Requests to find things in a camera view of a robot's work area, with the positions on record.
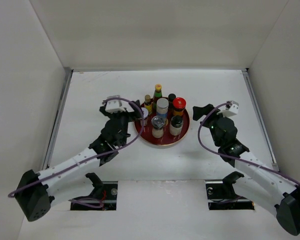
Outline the chili sauce jar red lid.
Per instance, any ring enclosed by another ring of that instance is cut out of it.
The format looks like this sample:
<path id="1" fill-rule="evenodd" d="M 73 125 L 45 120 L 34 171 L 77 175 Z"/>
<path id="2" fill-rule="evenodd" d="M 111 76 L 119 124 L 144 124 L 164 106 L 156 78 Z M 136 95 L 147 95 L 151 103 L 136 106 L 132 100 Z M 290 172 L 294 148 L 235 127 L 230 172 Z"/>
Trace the chili sauce jar red lid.
<path id="1" fill-rule="evenodd" d="M 182 116 L 184 113 L 184 110 L 186 108 L 186 100 L 182 97 L 176 97 L 173 102 L 173 111 L 172 114 L 173 116 Z"/>

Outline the white powder bottle black cap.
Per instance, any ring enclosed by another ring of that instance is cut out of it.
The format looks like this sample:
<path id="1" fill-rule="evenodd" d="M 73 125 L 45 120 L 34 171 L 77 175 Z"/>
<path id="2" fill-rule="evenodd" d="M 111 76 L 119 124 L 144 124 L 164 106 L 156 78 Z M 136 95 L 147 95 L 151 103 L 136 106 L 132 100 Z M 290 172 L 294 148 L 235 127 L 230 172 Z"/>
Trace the white powder bottle black cap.
<path id="1" fill-rule="evenodd" d="M 183 117 L 180 115 L 173 116 L 170 121 L 169 132 L 173 136 L 181 134 L 183 128 Z"/>

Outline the short jar with white lid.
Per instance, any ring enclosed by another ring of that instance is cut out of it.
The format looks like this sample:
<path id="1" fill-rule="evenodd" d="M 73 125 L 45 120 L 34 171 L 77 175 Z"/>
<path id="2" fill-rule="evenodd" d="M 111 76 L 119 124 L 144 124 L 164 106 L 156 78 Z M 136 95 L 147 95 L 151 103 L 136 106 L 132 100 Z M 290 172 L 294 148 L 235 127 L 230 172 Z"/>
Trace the short jar with white lid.
<path id="1" fill-rule="evenodd" d="M 148 124 L 149 111 L 145 107 L 142 107 L 141 110 L 143 115 L 139 122 L 141 126 L 146 126 Z"/>

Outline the small yellow-label dark bottle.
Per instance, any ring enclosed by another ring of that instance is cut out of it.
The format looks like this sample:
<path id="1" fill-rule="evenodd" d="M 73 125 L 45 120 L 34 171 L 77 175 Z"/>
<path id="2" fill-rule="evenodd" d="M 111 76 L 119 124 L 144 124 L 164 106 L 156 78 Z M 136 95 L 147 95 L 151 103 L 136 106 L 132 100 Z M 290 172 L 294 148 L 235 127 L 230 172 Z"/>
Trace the small yellow-label dark bottle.
<path id="1" fill-rule="evenodd" d="M 144 107 L 148 110 L 148 114 L 151 115 L 153 111 L 152 98 L 149 94 L 144 96 Z"/>

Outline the small spice jar black lid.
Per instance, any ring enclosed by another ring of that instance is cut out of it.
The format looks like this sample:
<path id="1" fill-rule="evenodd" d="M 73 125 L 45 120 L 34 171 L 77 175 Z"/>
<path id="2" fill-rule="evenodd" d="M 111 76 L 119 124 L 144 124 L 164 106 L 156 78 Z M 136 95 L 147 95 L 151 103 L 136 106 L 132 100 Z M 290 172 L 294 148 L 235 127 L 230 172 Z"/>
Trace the small spice jar black lid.
<path id="1" fill-rule="evenodd" d="M 171 111 L 173 109 L 173 101 L 176 98 L 176 95 L 174 93 L 170 93 L 168 95 L 168 102 L 169 102 L 169 106 L 168 109 Z"/>

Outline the blue-label jar silver lid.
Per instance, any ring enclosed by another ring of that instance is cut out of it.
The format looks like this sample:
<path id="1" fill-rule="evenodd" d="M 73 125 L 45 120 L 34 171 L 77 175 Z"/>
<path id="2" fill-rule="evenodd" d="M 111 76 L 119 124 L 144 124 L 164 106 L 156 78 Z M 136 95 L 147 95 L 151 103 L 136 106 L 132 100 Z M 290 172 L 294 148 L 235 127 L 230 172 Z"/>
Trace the blue-label jar silver lid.
<path id="1" fill-rule="evenodd" d="M 168 116 L 169 101 L 166 98 L 160 98 L 156 102 L 156 115 L 161 116 L 164 119 Z"/>

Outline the green-label sauce bottle yellow cap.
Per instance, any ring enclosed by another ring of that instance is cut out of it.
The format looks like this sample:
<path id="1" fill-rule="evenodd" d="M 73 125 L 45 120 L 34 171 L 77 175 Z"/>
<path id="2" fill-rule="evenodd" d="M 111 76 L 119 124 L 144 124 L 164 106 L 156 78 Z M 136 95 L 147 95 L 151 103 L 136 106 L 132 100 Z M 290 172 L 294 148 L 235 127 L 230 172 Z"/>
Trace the green-label sauce bottle yellow cap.
<path id="1" fill-rule="evenodd" d="M 153 94 L 153 103 L 156 105 L 157 101 L 162 98 L 162 85 L 156 84 L 154 88 L 154 94 Z"/>

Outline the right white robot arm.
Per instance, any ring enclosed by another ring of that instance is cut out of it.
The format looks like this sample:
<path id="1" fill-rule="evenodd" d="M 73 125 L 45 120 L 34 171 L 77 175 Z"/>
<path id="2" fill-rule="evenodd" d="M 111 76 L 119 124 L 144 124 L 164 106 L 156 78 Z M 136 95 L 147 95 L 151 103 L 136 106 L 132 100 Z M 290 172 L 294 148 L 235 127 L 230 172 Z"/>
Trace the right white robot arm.
<path id="1" fill-rule="evenodd" d="M 222 192 L 228 198 L 244 197 L 271 213 L 289 234 L 300 234 L 300 182 L 268 168 L 237 139 L 231 119 L 239 111 L 235 101 L 218 106 L 194 106 L 193 120 L 210 131 L 215 152 L 235 171 L 223 178 Z"/>

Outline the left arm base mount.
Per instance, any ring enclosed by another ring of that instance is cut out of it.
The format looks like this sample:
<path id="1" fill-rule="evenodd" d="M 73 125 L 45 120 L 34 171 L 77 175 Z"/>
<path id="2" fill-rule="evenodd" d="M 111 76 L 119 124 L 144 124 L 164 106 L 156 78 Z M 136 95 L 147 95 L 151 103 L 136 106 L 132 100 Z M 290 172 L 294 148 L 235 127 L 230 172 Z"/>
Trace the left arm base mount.
<path id="1" fill-rule="evenodd" d="M 70 211 L 115 211 L 117 209 L 118 182 L 101 181 L 95 173 L 87 173 L 85 180 L 92 187 L 70 202 Z"/>

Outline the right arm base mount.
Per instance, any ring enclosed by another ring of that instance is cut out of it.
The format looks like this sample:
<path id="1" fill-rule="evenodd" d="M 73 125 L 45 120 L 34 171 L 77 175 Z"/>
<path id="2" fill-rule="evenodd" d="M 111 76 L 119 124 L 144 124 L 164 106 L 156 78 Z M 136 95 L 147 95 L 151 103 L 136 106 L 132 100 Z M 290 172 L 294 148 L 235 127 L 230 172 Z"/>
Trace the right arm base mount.
<path id="1" fill-rule="evenodd" d="M 255 210 L 254 203 L 235 193 L 233 184 L 242 173 L 234 171 L 223 179 L 205 181 L 208 209 L 210 211 Z"/>

